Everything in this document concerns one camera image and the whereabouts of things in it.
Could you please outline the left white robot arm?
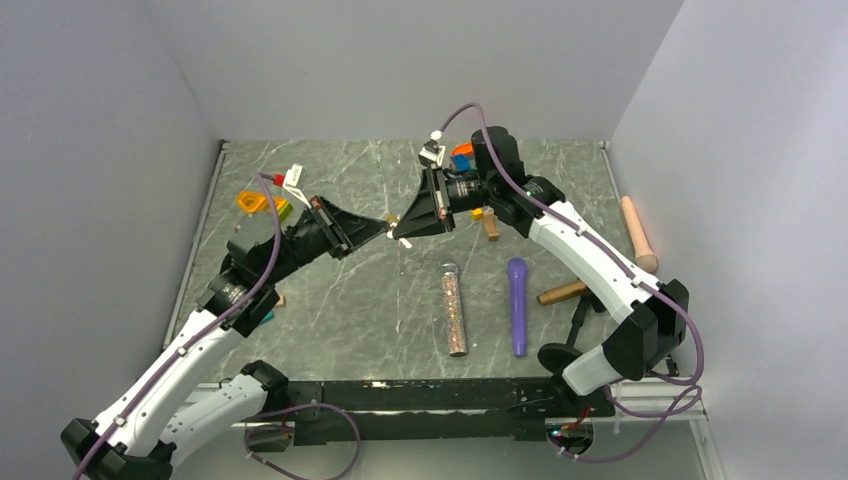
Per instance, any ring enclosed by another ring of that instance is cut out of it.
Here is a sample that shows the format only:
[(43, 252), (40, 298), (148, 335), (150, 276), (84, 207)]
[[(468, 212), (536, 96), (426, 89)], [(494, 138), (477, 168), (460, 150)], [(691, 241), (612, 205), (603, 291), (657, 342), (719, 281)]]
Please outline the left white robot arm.
[(242, 217), (219, 274), (171, 344), (112, 405), (62, 431), (75, 478), (167, 479), (231, 424), (279, 417), (291, 404), (289, 380), (261, 360), (246, 364), (222, 392), (180, 408), (211, 367), (263, 323), (280, 299), (278, 282), (324, 254), (343, 259), (388, 228), (321, 196), (287, 227), (275, 213)]

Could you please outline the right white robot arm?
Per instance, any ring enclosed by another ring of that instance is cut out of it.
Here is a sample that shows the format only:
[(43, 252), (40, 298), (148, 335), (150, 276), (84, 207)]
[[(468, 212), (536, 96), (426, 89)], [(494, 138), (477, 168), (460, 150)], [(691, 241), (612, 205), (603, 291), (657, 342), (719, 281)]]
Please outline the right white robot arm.
[(490, 207), (500, 221), (541, 246), (583, 281), (617, 326), (597, 347), (571, 354), (562, 346), (539, 349), (540, 363), (563, 381), (551, 390), (553, 406), (572, 416), (592, 392), (621, 379), (638, 381), (680, 345), (686, 335), (688, 292), (662, 282), (604, 240), (564, 194), (541, 176), (526, 174), (517, 141), (503, 127), (472, 136), (475, 166), (443, 166), (436, 130), (419, 151), (419, 191), (392, 229), (396, 240), (435, 236), (455, 227), (456, 214)]

